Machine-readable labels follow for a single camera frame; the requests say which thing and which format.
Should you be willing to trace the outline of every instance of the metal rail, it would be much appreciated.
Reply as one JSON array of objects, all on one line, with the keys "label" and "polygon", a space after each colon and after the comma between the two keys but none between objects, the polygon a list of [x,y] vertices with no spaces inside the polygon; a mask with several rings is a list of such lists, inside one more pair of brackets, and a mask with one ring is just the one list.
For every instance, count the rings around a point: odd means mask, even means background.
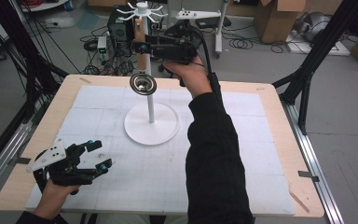
[{"label": "metal rail", "polygon": [[29,132],[32,129],[32,122],[21,124],[14,132],[11,139],[0,154],[0,176],[6,170],[9,161],[16,155],[22,144],[25,142]]},{"label": "metal rail", "polygon": [[294,105],[287,105],[282,103],[287,117],[289,118],[292,130],[295,134],[298,145],[300,146],[301,153],[308,166],[308,169],[312,176],[317,176],[318,181],[314,181],[315,188],[318,190],[319,197],[321,198],[324,210],[331,224],[343,224],[344,220],[338,210],[336,201],[333,194],[328,187],[327,181],[324,177],[324,172],[318,162],[318,158],[315,155],[313,147],[310,143],[310,139],[307,135],[303,134],[301,128],[298,126],[298,112]]}]

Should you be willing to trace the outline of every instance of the black jacket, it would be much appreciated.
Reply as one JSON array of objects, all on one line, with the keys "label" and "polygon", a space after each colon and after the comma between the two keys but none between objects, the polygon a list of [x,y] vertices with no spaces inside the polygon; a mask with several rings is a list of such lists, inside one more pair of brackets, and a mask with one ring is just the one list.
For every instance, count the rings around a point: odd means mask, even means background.
[{"label": "black jacket", "polygon": [[[189,105],[194,122],[188,128],[186,158],[188,223],[253,223],[240,158],[238,136],[230,116],[213,93]],[[52,223],[24,212],[17,223]]]}]

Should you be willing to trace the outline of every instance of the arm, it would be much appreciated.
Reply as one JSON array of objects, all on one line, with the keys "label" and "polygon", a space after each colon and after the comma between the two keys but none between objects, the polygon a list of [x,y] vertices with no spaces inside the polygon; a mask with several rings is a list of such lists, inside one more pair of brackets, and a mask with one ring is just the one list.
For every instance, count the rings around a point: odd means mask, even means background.
[{"label": "arm", "polygon": [[78,188],[79,186],[63,187],[55,185],[50,179],[43,190],[42,199],[34,213],[22,213],[17,223],[54,223],[52,220],[60,213],[66,197]]},{"label": "arm", "polygon": [[194,98],[186,158],[189,223],[253,223],[238,136],[199,63],[200,58],[189,65],[164,63]]}]

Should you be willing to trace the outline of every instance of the desk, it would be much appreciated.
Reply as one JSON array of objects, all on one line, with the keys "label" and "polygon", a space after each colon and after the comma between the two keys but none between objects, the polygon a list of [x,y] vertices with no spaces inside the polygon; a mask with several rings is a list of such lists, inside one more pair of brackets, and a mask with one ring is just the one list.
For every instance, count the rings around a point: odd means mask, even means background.
[{"label": "desk", "polygon": [[[180,90],[178,81],[158,78],[161,89]],[[43,148],[52,145],[78,91],[83,85],[129,86],[128,77],[69,76],[62,83],[47,113],[41,120],[22,157],[34,159]],[[222,91],[259,94],[275,147],[281,160],[293,204],[295,217],[321,217],[324,209],[312,181],[298,176],[297,171],[307,171],[292,129],[282,109],[278,94],[270,84],[221,82]],[[25,173],[27,165],[17,164],[0,192],[0,211],[24,210],[34,177]]]}]

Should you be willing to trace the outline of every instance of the person's left hand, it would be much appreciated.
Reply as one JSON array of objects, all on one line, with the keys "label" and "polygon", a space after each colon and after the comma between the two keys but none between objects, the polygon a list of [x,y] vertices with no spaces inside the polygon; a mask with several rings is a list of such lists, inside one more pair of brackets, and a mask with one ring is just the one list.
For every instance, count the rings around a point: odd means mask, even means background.
[{"label": "person's left hand", "polygon": [[52,220],[60,213],[68,194],[79,189],[79,187],[80,186],[63,187],[55,185],[53,184],[53,181],[49,179],[43,190],[42,199],[34,210],[34,214]]}]

